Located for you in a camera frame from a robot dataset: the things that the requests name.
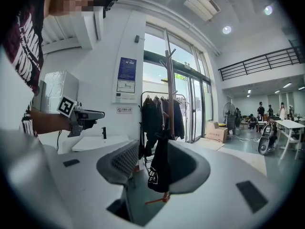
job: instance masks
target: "railing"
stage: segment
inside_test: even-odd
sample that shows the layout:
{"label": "railing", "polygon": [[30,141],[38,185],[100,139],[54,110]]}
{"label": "railing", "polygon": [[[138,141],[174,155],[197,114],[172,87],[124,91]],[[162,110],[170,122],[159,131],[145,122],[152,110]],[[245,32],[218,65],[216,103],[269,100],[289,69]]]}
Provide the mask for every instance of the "railing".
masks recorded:
{"label": "railing", "polygon": [[259,71],[305,62],[303,47],[286,48],[219,69],[223,81]]}

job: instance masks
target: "recessed light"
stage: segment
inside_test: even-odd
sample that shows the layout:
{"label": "recessed light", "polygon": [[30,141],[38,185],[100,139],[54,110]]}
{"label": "recessed light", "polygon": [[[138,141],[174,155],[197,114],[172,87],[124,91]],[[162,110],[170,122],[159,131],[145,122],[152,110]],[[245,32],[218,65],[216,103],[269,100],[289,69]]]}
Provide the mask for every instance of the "recessed light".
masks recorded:
{"label": "recessed light", "polygon": [[229,34],[231,32],[232,28],[230,26],[225,26],[223,28],[223,33],[224,34]]}
{"label": "recessed light", "polygon": [[289,87],[291,85],[291,82],[288,83],[287,85],[283,86],[283,88]]}
{"label": "recessed light", "polygon": [[272,9],[271,6],[267,6],[267,7],[265,7],[264,12],[265,12],[266,15],[270,15],[270,14],[272,14],[273,9]]}

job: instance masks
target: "gray floor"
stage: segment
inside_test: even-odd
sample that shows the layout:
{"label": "gray floor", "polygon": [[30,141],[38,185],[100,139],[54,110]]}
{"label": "gray floor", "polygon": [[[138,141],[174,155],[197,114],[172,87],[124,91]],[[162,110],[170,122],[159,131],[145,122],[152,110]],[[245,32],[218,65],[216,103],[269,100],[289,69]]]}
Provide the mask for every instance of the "gray floor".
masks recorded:
{"label": "gray floor", "polygon": [[[224,147],[258,154],[258,143],[253,141],[253,138],[260,138],[260,133],[255,130],[241,130],[240,138],[247,138],[250,141],[241,142],[238,138],[234,137],[228,140]],[[286,144],[287,139],[281,135],[279,145]],[[271,183],[277,186],[281,191],[287,192],[293,186],[296,174],[300,169],[304,155],[300,153],[301,159],[294,160],[295,151],[288,149],[284,160],[278,164],[280,155],[283,150],[277,148],[275,151],[268,153],[264,156],[267,170],[267,178]],[[145,202],[160,199],[163,197],[162,193],[157,193],[147,187],[148,174],[145,170],[136,172],[133,175],[133,181],[130,180],[128,197],[133,215],[134,223],[140,226],[147,224],[165,205],[163,202],[156,202],[153,204],[145,205]]]}

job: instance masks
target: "blue sign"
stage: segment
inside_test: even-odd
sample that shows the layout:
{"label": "blue sign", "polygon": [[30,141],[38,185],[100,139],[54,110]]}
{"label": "blue sign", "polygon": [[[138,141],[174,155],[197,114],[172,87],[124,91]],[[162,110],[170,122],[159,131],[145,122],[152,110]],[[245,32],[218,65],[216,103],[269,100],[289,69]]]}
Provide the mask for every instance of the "blue sign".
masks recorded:
{"label": "blue sign", "polygon": [[118,80],[134,81],[135,69],[137,66],[136,59],[121,58]]}

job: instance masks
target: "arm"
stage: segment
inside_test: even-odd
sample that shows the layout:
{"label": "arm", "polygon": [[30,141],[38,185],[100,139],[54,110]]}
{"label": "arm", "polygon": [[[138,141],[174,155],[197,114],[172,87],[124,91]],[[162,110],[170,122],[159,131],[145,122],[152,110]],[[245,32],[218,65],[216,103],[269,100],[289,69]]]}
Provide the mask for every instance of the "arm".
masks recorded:
{"label": "arm", "polygon": [[33,108],[30,112],[33,129],[37,134],[45,134],[59,130],[70,131],[69,119],[61,114],[46,114]]}

